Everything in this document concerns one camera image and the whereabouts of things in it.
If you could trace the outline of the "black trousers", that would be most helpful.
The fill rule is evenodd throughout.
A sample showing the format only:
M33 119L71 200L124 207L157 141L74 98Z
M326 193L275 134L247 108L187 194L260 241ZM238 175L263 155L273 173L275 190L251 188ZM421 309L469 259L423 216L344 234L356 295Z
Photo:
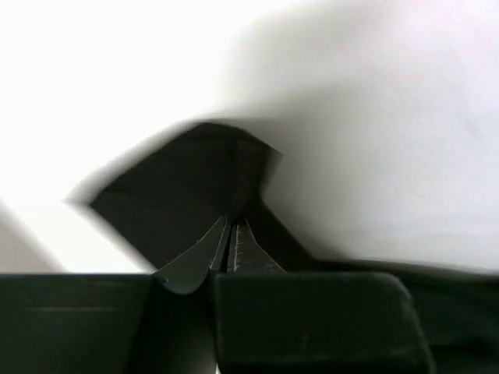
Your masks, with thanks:
M153 267L129 372L497 372L497 278L314 259L262 200L276 156L199 122L81 196ZM176 295L154 279L220 217L225 252L200 288ZM285 273L227 272L244 220Z

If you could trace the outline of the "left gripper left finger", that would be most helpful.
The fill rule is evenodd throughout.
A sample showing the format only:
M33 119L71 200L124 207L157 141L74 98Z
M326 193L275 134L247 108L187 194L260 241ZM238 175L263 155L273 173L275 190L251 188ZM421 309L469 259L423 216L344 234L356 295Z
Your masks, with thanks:
M220 217L192 247L154 273L154 279L176 295L190 295L220 263L228 240L228 219Z

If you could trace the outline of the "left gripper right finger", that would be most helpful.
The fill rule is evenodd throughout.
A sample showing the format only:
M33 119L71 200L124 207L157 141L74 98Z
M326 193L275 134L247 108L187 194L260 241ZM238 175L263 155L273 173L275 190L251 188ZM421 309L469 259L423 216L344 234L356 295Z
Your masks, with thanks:
M257 242L247 220L232 227L228 247L228 273L285 273Z

